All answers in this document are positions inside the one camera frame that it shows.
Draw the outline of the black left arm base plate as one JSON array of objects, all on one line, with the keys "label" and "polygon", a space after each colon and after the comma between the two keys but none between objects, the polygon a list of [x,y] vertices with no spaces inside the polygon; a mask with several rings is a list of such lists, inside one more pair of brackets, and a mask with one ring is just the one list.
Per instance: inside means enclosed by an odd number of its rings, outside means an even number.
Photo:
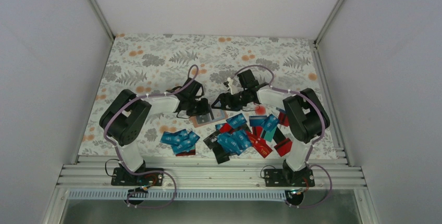
[{"label": "black left arm base plate", "polygon": [[162,186],[164,169],[146,168],[148,174],[135,176],[124,168],[115,168],[111,174],[111,185],[113,186]]}]

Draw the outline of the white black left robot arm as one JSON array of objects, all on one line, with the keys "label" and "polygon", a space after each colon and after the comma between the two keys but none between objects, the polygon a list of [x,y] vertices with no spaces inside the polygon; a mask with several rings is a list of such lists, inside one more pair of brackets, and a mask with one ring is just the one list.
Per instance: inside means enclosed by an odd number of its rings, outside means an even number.
[{"label": "white black left robot arm", "polygon": [[188,78],[184,85],[162,94],[137,96],[129,89],[121,91],[99,120],[104,138],[115,148],[124,177],[133,185],[145,178],[145,161],[138,149],[136,138],[148,116],[180,113],[187,116],[206,115],[210,111],[204,88],[200,82]]}]

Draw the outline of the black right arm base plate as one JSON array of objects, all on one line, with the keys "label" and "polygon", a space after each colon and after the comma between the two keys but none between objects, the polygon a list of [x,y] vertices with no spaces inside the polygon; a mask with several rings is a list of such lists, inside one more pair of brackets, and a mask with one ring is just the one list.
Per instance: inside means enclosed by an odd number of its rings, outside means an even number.
[{"label": "black right arm base plate", "polygon": [[295,172],[284,169],[264,169],[263,177],[267,187],[315,186],[313,171],[309,168]]}]

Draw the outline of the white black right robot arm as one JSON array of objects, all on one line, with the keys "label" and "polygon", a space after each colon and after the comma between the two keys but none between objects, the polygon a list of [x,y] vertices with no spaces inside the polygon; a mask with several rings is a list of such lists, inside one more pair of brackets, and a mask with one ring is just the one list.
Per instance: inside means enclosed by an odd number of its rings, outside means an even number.
[{"label": "white black right robot arm", "polygon": [[308,161],[313,147],[330,126],[329,116],[315,91],[312,88],[291,91],[276,88],[270,82],[259,83],[251,70],[240,70],[236,75],[242,90],[221,93],[211,107],[240,111],[249,103],[257,103],[283,110],[296,142],[292,144],[278,175],[289,186],[308,179],[311,172]]}]

